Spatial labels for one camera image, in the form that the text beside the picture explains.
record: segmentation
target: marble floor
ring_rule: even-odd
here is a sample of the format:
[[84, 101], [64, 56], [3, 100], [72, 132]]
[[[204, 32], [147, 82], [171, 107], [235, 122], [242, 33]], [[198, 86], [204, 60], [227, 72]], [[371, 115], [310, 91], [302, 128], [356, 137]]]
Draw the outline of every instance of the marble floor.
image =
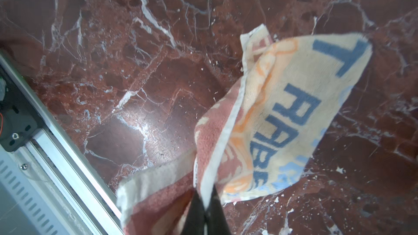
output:
[[418, 0], [0, 0], [0, 48], [115, 191], [193, 147], [261, 23], [374, 50], [300, 182], [227, 204], [232, 233], [417, 234]]

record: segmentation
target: red wire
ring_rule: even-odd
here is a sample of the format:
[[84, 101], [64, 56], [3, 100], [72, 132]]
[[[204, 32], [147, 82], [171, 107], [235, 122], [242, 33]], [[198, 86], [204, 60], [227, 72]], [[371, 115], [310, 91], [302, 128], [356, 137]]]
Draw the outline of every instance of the red wire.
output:
[[1, 116], [1, 129], [0, 129], [0, 136], [1, 133], [3, 133], [3, 114], [0, 112], [0, 116]]

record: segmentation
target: red marble countertop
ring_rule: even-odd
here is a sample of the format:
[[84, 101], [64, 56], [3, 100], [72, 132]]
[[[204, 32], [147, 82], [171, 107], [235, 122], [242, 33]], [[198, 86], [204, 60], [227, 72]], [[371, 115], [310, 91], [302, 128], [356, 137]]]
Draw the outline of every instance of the red marble countertop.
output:
[[0, 0], [0, 47], [112, 190], [194, 146], [239, 35], [363, 32], [373, 56], [300, 182], [233, 234], [418, 234], [418, 0]]

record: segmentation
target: folded towel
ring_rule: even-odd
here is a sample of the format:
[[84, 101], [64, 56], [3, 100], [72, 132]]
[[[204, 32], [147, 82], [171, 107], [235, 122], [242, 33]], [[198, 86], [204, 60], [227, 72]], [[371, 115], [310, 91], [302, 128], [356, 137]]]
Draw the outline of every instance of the folded towel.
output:
[[240, 39], [244, 75], [198, 121], [196, 149], [120, 183], [126, 234], [180, 233], [194, 187], [207, 208], [213, 185], [224, 203], [296, 183], [372, 54], [357, 33]]

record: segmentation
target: terry cloth towel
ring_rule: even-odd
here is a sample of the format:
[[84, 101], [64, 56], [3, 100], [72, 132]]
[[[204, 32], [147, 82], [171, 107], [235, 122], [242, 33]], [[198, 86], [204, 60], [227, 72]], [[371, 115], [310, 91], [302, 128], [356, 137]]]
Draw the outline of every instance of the terry cloth towel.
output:
[[180, 233], [194, 185], [207, 208], [213, 185], [225, 203], [296, 183], [372, 54], [357, 33], [240, 39], [244, 75], [198, 121], [196, 149], [121, 182], [126, 234]]

